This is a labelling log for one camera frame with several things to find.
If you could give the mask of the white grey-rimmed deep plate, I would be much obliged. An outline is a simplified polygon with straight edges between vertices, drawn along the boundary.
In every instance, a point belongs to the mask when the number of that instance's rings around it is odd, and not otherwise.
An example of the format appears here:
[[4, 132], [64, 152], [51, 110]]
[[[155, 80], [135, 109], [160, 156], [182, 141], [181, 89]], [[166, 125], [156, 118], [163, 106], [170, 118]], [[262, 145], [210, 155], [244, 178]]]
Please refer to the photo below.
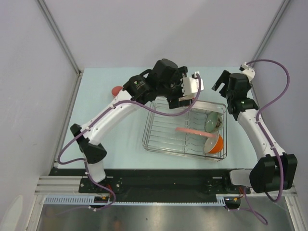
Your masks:
[[224, 113], [224, 110], [220, 107], [218, 107], [214, 103], [204, 102], [204, 101], [197, 101], [193, 105], [193, 109], [199, 109], [205, 111], [206, 114], [209, 114], [211, 112], [217, 112], [217, 113]]

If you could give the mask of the orange white bowl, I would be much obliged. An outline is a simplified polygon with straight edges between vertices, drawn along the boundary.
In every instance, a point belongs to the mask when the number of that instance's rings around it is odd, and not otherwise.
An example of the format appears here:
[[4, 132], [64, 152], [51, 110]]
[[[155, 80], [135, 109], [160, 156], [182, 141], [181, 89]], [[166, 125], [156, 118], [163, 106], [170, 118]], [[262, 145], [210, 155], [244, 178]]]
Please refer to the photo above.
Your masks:
[[220, 134], [214, 138], [208, 138], [204, 144], [204, 153], [217, 154], [224, 148], [224, 140]]

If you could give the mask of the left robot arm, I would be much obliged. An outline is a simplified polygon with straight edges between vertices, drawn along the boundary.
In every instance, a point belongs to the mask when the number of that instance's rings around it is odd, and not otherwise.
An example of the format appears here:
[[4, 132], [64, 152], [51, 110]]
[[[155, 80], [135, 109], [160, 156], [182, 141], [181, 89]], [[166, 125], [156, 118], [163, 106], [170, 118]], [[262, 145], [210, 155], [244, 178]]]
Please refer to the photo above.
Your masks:
[[70, 127], [86, 159], [91, 176], [89, 186], [95, 192], [106, 188], [103, 160], [107, 151], [101, 144], [103, 137], [126, 116], [157, 97], [165, 97], [170, 109], [191, 105], [198, 92], [199, 79], [197, 74], [188, 77], [187, 73], [185, 66], [178, 67], [168, 59], [158, 60], [152, 69], [132, 76], [100, 114], [82, 126]]

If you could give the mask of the pink plastic cup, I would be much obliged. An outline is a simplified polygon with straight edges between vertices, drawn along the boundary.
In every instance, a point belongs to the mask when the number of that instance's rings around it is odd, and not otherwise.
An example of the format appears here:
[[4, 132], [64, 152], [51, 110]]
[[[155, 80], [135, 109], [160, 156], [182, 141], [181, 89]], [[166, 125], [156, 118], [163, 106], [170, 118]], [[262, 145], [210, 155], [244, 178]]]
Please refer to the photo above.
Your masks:
[[115, 98], [122, 89], [123, 89], [122, 86], [113, 87], [112, 90], [111, 90], [111, 94], [112, 94], [113, 98]]

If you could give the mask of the pink cream floral plate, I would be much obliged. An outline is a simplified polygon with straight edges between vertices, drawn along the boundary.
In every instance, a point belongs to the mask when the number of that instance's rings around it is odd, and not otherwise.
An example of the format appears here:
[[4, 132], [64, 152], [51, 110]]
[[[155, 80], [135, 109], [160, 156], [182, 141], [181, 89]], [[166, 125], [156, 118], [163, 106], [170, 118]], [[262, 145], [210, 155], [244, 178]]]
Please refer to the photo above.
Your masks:
[[185, 133], [189, 133], [189, 134], [205, 136], [205, 137], [208, 137], [208, 138], [214, 138], [216, 136], [214, 133], [209, 133], [209, 132], [205, 132], [205, 131], [201, 131], [201, 130], [195, 130], [195, 129], [191, 129], [191, 128], [180, 128], [180, 127], [177, 127], [177, 128], [175, 128], [175, 131], [180, 131], [180, 132], [185, 132]]

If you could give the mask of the metal wire dish rack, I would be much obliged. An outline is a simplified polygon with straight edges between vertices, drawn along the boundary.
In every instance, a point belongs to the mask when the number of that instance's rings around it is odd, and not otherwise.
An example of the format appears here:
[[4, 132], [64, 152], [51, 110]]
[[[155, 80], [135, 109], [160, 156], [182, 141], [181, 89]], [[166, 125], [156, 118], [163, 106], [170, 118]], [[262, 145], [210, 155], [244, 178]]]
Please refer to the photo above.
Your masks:
[[198, 101], [180, 116], [149, 112], [142, 138], [145, 150], [201, 159], [227, 157], [227, 107]]

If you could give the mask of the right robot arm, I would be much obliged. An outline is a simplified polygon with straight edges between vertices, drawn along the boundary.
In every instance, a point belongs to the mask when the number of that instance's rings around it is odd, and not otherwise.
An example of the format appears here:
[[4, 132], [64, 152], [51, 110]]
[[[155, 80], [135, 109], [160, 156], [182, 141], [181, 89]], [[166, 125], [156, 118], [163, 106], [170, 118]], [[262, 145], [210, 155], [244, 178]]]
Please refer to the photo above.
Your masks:
[[288, 190], [293, 185], [297, 158], [287, 154], [275, 141], [259, 114], [256, 102], [248, 98], [251, 89], [248, 71], [230, 73], [224, 70], [212, 90], [219, 91], [227, 100], [228, 113], [246, 132], [257, 155], [257, 163], [251, 169], [237, 169], [223, 179], [222, 188], [227, 193], [235, 192], [239, 186], [252, 188], [256, 193]]

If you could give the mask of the green floral bowl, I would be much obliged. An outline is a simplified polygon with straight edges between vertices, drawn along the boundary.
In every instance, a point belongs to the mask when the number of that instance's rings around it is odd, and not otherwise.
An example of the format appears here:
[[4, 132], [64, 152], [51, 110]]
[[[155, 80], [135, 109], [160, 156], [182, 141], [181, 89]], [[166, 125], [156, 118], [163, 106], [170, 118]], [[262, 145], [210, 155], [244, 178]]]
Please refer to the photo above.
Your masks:
[[214, 133], [223, 128], [224, 121], [221, 113], [211, 112], [205, 121], [205, 131]]

